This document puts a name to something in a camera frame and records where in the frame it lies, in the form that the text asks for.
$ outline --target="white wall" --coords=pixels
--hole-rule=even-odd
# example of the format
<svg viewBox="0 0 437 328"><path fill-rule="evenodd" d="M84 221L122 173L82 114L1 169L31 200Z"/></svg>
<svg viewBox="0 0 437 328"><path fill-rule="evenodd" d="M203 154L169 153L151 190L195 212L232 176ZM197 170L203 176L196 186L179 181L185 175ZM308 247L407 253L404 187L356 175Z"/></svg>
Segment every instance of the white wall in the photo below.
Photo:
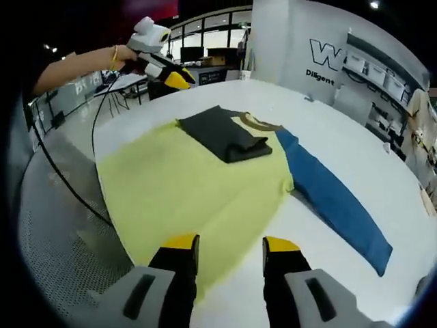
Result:
<svg viewBox="0 0 437 328"><path fill-rule="evenodd" d="M253 0L251 44L255 71L251 77L278 83L285 59L289 0Z"/></svg>
<svg viewBox="0 0 437 328"><path fill-rule="evenodd" d="M425 66L393 36L354 14L304 0L254 0L251 37L256 72L253 78L304 94L312 93L316 99L331 104L335 89L347 80L338 65L331 65L339 69L335 71L327 63L313 62L310 39L320 41L322 46L331 44L339 51L337 63L341 63L350 29L355 36L392 57L418 81L423 80ZM308 77L307 69L333 80L334 85Z"/></svg>

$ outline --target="gray floor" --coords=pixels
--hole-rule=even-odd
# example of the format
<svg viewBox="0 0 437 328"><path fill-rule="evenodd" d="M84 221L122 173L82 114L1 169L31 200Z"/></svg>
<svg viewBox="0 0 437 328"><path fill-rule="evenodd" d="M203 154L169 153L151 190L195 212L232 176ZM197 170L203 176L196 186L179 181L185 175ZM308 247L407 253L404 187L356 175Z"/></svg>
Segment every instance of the gray floor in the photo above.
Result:
<svg viewBox="0 0 437 328"><path fill-rule="evenodd" d="M44 144L76 192L108 218L91 151L91 126L100 99L69 115ZM129 100L131 107L137 99ZM122 115L113 108L113 115ZM112 118L105 101L98 125ZM48 301L66 318L94 307L99 295L132 267L115 230L86 209L66 188L41 149L23 180L19 216L23 258Z"/></svg>

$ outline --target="shelf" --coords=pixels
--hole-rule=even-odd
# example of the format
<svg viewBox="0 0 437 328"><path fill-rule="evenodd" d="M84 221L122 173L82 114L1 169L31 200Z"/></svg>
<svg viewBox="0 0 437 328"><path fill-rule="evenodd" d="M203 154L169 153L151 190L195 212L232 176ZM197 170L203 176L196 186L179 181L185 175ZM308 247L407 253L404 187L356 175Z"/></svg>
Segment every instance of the shelf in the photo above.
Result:
<svg viewBox="0 0 437 328"><path fill-rule="evenodd" d="M352 73L353 75L357 76L358 78L364 80L368 85L371 85L372 87L376 88L377 90L379 90L381 92L381 94L384 94L384 96L386 96L386 98L389 98L391 101L391 104L394 106L394 108L398 109L398 111L404 115L405 113L408 113L407 111L407 106L400 102L398 99L396 99L395 97L393 97L382 85L377 84L376 82L374 82L373 80L371 80L366 74L359 72L357 70L354 70L351 67L347 67L347 66L343 66L342 70Z"/></svg>
<svg viewBox="0 0 437 328"><path fill-rule="evenodd" d="M386 53L383 53L380 49L376 48L374 45L363 39L357 38L351 33L348 33L348 39L346 42L351 46L364 51L366 54L371 55L373 58L390 68L393 72L405 80L405 82L412 88L412 92L414 92L415 89L422 89L425 91L425 88L421 82L418 82L404 67L398 64Z"/></svg>
<svg viewBox="0 0 437 328"><path fill-rule="evenodd" d="M390 140L391 140L390 135L386 131L383 131L376 124L376 122L368 122L368 123L366 123L365 128L367 130L369 130L370 132L372 132L382 142L390 142Z"/></svg>

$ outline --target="white table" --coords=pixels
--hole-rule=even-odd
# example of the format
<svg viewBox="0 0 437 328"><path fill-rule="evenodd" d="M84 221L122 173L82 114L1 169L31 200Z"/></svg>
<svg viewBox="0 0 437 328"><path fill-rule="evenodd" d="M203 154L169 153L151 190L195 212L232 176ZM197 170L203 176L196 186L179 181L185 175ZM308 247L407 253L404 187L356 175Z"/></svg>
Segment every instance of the white table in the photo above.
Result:
<svg viewBox="0 0 437 328"><path fill-rule="evenodd" d="M378 277L362 256L294 196L286 199L264 234L299 245L311 267L324 269L352 291L358 308L374 320L393 317L408 305L436 258L437 219L427 215L419 183L405 164L394 153L387 154L377 137L332 107L255 80L196 87L135 107L96 129L96 160L151 128L215 105L250 111L298 136L300 144L360 200L393 253L385 275ZM191 326L269 327L263 285L260 237L243 263L196 305Z"/></svg>

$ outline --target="folded clothing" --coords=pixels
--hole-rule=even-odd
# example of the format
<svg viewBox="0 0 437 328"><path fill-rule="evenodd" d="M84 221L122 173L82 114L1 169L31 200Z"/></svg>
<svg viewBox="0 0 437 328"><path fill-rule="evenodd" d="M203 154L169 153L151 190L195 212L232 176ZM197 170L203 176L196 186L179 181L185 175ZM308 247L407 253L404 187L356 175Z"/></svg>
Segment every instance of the folded clothing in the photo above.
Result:
<svg viewBox="0 0 437 328"><path fill-rule="evenodd" d="M297 137L275 132L287 157L294 186L331 229L361 254L382 277L393 248L354 194Z"/></svg>
<svg viewBox="0 0 437 328"><path fill-rule="evenodd" d="M267 137L254 137L236 124L220 106L179 120L182 130L225 163L254 159L272 153Z"/></svg>

